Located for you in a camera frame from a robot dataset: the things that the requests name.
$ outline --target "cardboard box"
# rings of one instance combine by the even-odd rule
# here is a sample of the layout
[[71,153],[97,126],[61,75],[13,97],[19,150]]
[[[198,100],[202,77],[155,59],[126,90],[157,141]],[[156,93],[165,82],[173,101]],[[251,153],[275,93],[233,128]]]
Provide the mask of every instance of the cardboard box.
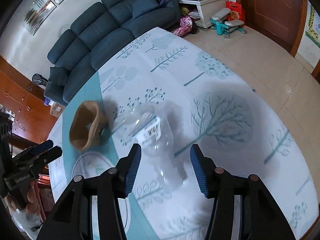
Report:
[[50,114],[59,118],[59,116],[62,114],[64,109],[65,109],[64,106],[59,105],[58,103],[54,103],[50,108]]
[[241,20],[245,23],[244,9],[242,8],[240,3],[227,1],[226,7],[231,10],[231,12],[228,14],[228,21]]

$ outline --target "brown paper cup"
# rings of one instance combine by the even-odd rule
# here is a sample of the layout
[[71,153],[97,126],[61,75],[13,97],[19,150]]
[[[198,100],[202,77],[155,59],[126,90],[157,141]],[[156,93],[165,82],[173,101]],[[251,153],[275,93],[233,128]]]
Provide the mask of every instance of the brown paper cup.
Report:
[[90,146],[100,144],[100,131],[106,126],[107,118],[96,101],[84,101],[73,118],[69,139],[78,151],[86,151]]

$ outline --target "sofa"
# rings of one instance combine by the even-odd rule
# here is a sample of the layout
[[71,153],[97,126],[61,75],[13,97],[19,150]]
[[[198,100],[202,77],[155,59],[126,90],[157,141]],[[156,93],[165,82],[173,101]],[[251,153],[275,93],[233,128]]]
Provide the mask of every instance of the sofa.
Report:
[[67,106],[90,77],[127,44],[155,27],[168,28],[181,18],[177,0],[170,0],[163,7],[133,19],[135,1],[101,0],[71,24],[47,56],[54,68],[67,70],[67,81],[57,85],[49,78],[45,97]]

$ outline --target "red box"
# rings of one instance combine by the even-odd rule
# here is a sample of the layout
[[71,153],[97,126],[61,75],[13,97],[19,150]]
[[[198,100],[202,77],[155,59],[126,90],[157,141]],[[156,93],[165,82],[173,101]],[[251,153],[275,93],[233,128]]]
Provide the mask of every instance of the red box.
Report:
[[231,10],[227,17],[228,21],[241,20],[245,22],[244,9],[242,8],[240,3],[227,1],[226,7]]

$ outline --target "table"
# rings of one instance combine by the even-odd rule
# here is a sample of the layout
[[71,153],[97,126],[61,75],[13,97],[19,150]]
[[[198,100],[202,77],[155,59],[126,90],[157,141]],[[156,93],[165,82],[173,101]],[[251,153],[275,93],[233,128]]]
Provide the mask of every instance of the table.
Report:
[[[73,116],[84,100],[98,101],[109,124],[101,145],[81,154],[68,138]],[[233,175],[257,174],[297,239],[314,223],[319,215],[315,186],[301,151],[277,114],[227,66],[160,28],[143,34],[105,63],[53,127],[49,139],[63,150],[62,157],[49,164],[55,201],[73,176],[97,176],[128,154],[133,142],[114,133],[113,123],[145,103],[154,103],[167,114],[174,145],[161,163],[164,170],[173,167],[169,179],[182,183],[169,189],[161,182],[155,160],[142,150],[133,191],[119,203],[129,240],[204,239],[212,200],[199,190],[189,157],[193,143]],[[98,239],[95,199],[93,207]],[[238,237],[239,210],[236,196],[232,239]]]
[[202,28],[209,28],[212,23],[210,18],[218,11],[226,7],[227,0],[178,0],[181,4],[194,4],[197,6],[200,20],[196,24]]

